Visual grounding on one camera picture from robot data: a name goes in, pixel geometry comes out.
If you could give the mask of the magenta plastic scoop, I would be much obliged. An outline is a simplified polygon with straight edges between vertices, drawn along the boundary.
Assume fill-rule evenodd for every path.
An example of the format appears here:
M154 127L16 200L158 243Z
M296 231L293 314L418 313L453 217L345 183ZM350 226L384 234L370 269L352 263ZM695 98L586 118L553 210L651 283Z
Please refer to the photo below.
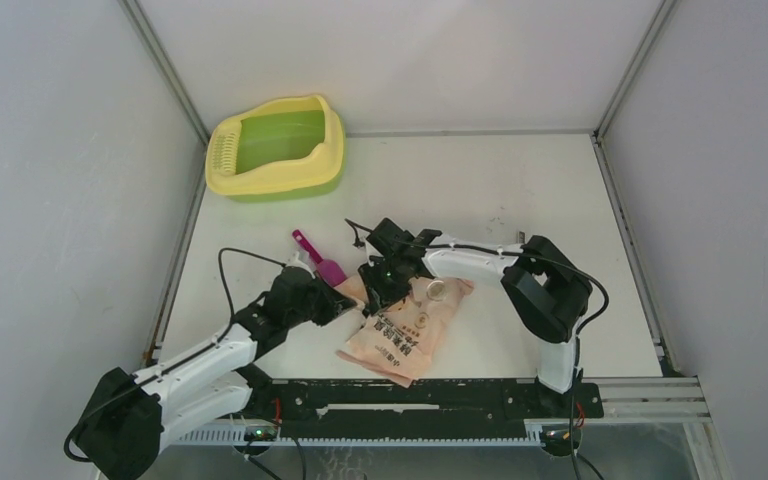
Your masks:
M336 287L347 280L347 275L340 265L329 258L323 257L300 230L292 231L296 244L305 251L313 262L316 272L331 287Z

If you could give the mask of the pink cat litter bag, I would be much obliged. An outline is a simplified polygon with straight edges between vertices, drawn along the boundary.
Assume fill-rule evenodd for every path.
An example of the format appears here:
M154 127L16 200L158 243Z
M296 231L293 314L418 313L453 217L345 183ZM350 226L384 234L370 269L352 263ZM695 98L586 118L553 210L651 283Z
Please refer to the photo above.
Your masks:
M473 290L474 283L464 279L414 278L406 297L365 317L336 355L408 388L431 368L434 352Z

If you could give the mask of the yellow green litter box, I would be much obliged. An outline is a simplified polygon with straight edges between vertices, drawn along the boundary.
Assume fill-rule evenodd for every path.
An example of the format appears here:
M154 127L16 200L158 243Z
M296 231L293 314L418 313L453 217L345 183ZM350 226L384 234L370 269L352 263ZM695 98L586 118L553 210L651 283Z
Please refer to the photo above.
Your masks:
M340 115L318 94L285 97L221 121L209 140L205 181L237 202L324 195L346 163Z

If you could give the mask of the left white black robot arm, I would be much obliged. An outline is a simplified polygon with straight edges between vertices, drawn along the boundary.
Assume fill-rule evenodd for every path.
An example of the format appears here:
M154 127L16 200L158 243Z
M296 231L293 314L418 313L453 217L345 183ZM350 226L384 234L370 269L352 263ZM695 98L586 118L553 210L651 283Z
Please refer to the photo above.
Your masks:
M139 478L171 443L204 424L241 410L265 414L273 401L267 384L223 376L280 346L296 326L325 326L356 306L306 268L283 267L269 290L196 346L134 373L105 373L67 433L64 454L108 479Z

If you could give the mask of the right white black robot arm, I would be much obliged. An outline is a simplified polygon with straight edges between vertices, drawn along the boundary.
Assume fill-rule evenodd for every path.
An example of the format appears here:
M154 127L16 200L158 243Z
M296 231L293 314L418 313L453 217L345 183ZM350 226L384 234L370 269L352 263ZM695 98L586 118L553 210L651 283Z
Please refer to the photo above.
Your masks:
M539 406L565 415L578 400L579 334L591 321L589 299L600 283L579 270L548 238L483 244L439 230L412 234L391 219L370 229L349 224L366 261L358 272L365 314L377 314L408 295L415 278L456 278L501 287L525 328L538 340Z

